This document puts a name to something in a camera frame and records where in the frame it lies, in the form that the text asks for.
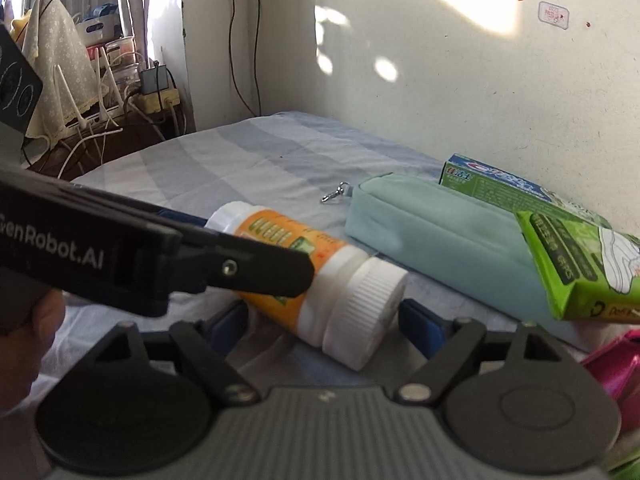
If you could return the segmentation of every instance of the black cable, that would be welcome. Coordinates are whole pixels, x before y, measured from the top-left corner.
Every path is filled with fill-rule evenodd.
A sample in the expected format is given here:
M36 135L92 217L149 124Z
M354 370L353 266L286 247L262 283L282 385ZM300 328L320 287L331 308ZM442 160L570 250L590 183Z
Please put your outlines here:
M231 0L231 20L229 21L229 65L231 68L231 79L234 83L234 87L236 88L236 93L238 97L242 101L242 104L246 107L247 110L251 113L252 116L257 117L256 113L251 110L251 107L246 103L240 90L238 89L238 83L236 82L236 74L234 72L234 56L231 48L231 36L234 30L234 19L236 18L236 0Z
M166 69L167 73L169 74L169 77L171 78L171 83L172 85L174 85L174 88L177 90L178 87L175 84L175 79L174 79L174 75L171 73L171 70L169 70L168 68Z
M29 157L27 156L27 152L24 150L24 146L21 146L20 149L22 150L22 154L24 155L24 160L27 161L27 164L29 165L29 167L33 166L31 161L29 160Z
M92 163L96 164L97 166L100 166L100 164L98 164L98 160L95 159L94 156L88 151L86 143L82 140L84 139L84 137L82 135L78 135L78 136L79 136L78 142L82 142L82 146L85 148L84 152L82 152L82 155L80 156L79 162L82 161L84 154L87 154L87 156L91 159ZM59 140L58 142L60 143L60 146L62 146L69 153L71 153L72 148L64 140ZM94 146L95 146L95 149L97 150L96 153L98 154L98 156L100 156L100 150L98 149L97 143L94 143Z
M91 153L87 153L89 151L89 143L86 140L82 140L82 137L80 137L78 142L82 142L84 144L84 146L83 146L84 147L84 152L82 152L80 155L78 155L77 153L74 154L76 156L76 161L73 164L69 164L65 168L65 171L62 172L62 176L66 175L69 171L71 171L78 164L80 164L80 162L82 161L82 159L84 158L85 155L91 156Z
M159 73L160 73L160 63L154 61L154 66L156 67L156 92L158 92L158 102L160 103L160 111L162 112L162 122L159 124L163 124L166 121L166 110L162 106L162 96L160 95L160 81L159 81Z
M127 119L127 105L129 104L129 99L131 99L134 95L140 93L140 90L133 91L129 95L124 98L124 103L122 104L122 110L124 111L124 118L127 120L127 126L129 125L129 120Z
M255 23L255 42L254 42L254 82L255 92L258 97L258 115L262 115L262 100L260 98L260 85L258 84L258 37L260 36L260 15L262 13L262 3L258 0L258 19Z
M42 163L40 168L36 170L36 173L42 173L42 170L44 170L44 167L47 165L47 162L51 158L51 153L52 153L52 150L50 149L49 152L47 153L47 158L44 159L44 162Z
M53 0L49 0L47 2L47 5L44 6L44 9L42 9L40 11L40 15L38 16L38 19L40 19L42 17L42 15L44 14L44 11L49 9L49 6L51 5ZM24 32L24 29L27 28L27 25L29 25L29 23L27 23L21 30L20 30L20 34L18 34L18 37L15 38L15 43L18 43L18 40L20 39L20 36L22 35L22 33Z

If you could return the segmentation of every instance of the green packaging box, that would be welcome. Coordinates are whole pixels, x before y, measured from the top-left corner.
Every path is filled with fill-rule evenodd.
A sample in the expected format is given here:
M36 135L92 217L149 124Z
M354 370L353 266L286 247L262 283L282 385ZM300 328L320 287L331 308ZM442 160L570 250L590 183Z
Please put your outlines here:
M552 316L640 323L640 239L540 213L516 218Z
M444 165L440 184L515 213L531 211L610 228L602 216L522 177L463 155Z

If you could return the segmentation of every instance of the orange medicine bottle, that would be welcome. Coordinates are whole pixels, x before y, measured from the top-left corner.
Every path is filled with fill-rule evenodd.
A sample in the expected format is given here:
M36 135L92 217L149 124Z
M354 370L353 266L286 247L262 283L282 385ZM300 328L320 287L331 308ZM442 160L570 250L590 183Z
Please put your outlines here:
M246 202L223 205L206 227L305 251L316 270L305 294L297 298L241 296L349 368L360 370L367 363L402 300L406 270L277 211Z

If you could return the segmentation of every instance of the white wall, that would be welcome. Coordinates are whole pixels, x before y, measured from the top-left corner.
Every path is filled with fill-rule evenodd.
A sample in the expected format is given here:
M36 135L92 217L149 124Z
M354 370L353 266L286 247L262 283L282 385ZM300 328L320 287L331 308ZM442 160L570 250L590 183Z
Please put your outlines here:
M149 0L146 36L149 57L166 63L174 76L189 131L193 131L193 105L182 38L182 0Z
M266 111L473 156L640 234L640 0L546 0L568 30L540 0L262 1ZM338 11L320 9L320 46L316 6Z
M231 0L183 0L187 69L198 130L250 117L236 95L229 70ZM232 44L236 81L253 106L247 35L247 0L236 0Z

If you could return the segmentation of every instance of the toothpaste box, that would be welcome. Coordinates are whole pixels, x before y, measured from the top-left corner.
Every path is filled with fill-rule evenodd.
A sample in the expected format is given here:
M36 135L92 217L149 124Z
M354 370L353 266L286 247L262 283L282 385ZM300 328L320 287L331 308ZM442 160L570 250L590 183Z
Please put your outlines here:
M513 213L531 211L609 227L602 216L522 177L463 155L444 165L440 184Z

